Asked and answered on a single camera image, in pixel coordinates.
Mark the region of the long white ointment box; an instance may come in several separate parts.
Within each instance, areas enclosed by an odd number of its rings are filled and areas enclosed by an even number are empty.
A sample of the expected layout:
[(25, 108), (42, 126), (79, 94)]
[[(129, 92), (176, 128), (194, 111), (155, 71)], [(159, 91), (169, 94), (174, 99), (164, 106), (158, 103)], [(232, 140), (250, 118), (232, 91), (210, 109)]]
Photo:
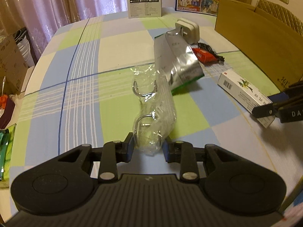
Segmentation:
[(252, 111), (255, 107), (270, 104), (272, 101), (262, 94), (257, 87), (232, 69), (222, 72), (217, 84), (241, 104), (249, 112), (252, 119), (258, 121), (264, 128), (268, 128), (275, 120), (275, 116), (262, 118), (252, 116)]

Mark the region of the clear plastic bag with hooks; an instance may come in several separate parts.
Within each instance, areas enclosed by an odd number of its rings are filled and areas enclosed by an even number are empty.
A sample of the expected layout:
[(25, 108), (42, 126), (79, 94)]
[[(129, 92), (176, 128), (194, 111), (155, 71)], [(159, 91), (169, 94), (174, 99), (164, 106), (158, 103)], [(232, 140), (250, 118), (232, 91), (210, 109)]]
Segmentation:
[(148, 156), (161, 150), (174, 129), (176, 110), (169, 84), (155, 65), (136, 66), (132, 91), (139, 101), (139, 113), (134, 120), (136, 148)]

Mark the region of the red snack packet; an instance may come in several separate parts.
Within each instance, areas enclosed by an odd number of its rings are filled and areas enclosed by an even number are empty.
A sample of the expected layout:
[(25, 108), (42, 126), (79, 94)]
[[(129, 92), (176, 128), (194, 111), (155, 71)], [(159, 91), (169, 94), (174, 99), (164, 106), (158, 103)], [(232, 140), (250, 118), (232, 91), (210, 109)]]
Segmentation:
[(201, 48), (192, 48), (192, 51), (196, 55), (197, 59), (203, 64), (212, 64), (217, 62), (215, 56), (208, 51)]

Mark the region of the silver foil bag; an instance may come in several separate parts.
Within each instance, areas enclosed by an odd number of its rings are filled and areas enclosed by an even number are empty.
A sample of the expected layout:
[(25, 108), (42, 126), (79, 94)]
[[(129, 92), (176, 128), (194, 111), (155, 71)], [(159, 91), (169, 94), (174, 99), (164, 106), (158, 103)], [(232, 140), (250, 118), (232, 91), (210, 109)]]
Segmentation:
[(172, 94), (204, 77), (197, 56), (184, 39), (182, 26), (155, 37), (154, 58), (156, 70), (164, 73)]

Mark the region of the brown cardboard box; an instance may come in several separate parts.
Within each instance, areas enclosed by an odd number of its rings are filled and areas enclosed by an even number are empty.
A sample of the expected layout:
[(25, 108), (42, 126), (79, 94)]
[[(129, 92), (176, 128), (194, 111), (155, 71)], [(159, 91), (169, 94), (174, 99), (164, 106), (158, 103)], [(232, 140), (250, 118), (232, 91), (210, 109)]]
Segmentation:
[(235, 0), (219, 0), (215, 30), (283, 91), (302, 80), (302, 36), (265, 11)]

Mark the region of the woven chair back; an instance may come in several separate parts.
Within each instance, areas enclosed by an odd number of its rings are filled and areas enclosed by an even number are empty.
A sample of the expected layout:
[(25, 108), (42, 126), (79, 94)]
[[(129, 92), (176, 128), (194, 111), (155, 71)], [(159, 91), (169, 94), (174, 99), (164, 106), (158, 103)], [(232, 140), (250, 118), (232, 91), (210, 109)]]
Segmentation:
[(302, 36), (302, 21), (285, 7), (267, 0), (258, 0), (256, 8), (280, 20)]

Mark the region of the green tissue pack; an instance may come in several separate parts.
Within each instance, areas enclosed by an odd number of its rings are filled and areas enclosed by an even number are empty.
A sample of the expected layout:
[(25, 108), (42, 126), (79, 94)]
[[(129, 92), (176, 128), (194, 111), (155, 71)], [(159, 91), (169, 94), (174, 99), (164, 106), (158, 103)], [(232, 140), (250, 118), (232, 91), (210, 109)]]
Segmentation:
[(1, 129), (1, 189), (9, 187), (9, 170), (15, 129), (16, 124), (13, 124), (6, 129)]

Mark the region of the dark red box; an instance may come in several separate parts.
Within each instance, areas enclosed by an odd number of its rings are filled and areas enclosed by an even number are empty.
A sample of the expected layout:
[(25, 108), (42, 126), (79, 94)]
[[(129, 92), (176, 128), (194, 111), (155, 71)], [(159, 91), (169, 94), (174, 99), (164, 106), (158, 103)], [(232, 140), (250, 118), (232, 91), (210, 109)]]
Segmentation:
[(0, 125), (1, 125), (0, 128), (1, 129), (6, 128), (8, 123), (11, 121), (12, 115), (14, 112), (14, 108), (15, 108), (14, 101), (10, 97), (8, 97), (7, 102), (6, 102), (6, 107), (4, 108), (4, 113), (1, 115), (1, 118), (0, 118)]

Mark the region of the white power adapter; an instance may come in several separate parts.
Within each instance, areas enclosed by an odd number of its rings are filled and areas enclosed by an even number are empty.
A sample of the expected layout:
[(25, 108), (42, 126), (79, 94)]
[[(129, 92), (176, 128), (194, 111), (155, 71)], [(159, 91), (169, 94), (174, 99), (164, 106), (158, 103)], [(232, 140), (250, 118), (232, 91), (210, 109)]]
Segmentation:
[(200, 40), (199, 26), (188, 19), (179, 18), (175, 23), (176, 28), (182, 28), (182, 36), (190, 45), (197, 44)]

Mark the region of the brown cardboard carton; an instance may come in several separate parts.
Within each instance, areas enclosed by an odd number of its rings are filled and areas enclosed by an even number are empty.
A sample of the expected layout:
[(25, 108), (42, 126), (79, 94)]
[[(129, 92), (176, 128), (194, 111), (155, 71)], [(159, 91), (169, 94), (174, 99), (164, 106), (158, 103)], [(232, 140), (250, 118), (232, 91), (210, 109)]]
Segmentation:
[(11, 35), (1, 30), (1, 92), (20, 94), (27, 71), (34, 66), (27, 29)]

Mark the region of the pink curtain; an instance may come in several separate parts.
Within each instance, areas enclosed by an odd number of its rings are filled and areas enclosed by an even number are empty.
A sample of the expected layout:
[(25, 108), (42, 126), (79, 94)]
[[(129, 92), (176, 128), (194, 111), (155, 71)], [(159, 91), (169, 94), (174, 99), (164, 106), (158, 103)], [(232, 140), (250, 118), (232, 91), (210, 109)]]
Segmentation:
[(126, 0), (1, 0), (1, 34), (25, 27), (40, 58), (60, 27), (126, 9)]

